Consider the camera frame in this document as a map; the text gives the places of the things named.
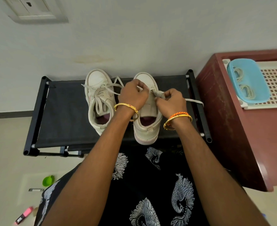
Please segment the white plastic tray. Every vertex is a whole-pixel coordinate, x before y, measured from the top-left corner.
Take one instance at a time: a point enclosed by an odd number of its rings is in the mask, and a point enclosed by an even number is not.
[[[227,64],[231,61],[230,59],[223,59],[225,69]],[[238,98],[240,105],[244,109],[266,109],[266,108],[277,108],[277,61],[270,62],[257,62],[261,68],[261,72],[265,78],[265,81],[270,89],[271,97],[268,102],[258,103],[254,105],[248,105],[246,102]]]

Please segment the marker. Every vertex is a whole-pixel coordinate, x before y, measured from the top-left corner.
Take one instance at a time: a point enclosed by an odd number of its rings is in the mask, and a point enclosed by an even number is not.
[[[20,224],[28,215],[30,215],[30,213],[33,211],[33,207],[29,207],[26,209],[26,211],[21,214],[21,216],[19,218],[17,218],[17,220],[14,222],[14,224]]]

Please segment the beige floor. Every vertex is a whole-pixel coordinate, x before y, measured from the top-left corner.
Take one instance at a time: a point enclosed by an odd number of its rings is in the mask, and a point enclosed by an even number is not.
[[[28,192],[41,187],[42,179],[55,175],[58,179],[82,161],[80,158],[23,156],[31,118],[0,119],[0,225],[12,225],[29,206],[37,207],[41,193]],[[58,152],[58,148],[44,149]],[[247,194],[268,222],[277,226],[277,187],[272,193],[245,188]],[[32,226],[34,217],[22,224]]]
[[[266,193],[258,190],[244,188],[256,204],[258,209],[266,214],[266,219],[272,226],[277,226],[277,186],[274,187],[274,192]]]

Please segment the sneaker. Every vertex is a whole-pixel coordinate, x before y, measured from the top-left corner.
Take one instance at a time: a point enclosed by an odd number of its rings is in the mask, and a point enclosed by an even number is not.
[[[100,69],[88,73],[84,91],[88,103],[88,120],[96,132],[101,135],[114,115],[114,86],[124,87],[121,79],[117,77],[112,83],[108,74]]]
[[[145,105],[138,112],[139,118],[133,122],[134,137],[139,144],[150,145],[157,140],[160,123],[163,119],[163,115],[156,106],[155,97],[163,99],[165,97],[163,92],[158,90],[157,84],[150,74],[140,72],[134,79],[141,80],[150,89]]]

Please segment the blue basket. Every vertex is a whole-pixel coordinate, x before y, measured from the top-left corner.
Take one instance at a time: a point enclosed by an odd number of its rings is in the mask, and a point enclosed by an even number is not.
[[[242,81],[237,81],[234,68],[243,71]],[[227,73],[231,78],[237,96],[249,105],[267,102],[270,98],[270,90],[257,63],[252,59],[234,59],[227,66]],[[254,92],[255,98],[246,98],[247,92],[241,90],[239,85],[248,85]]]

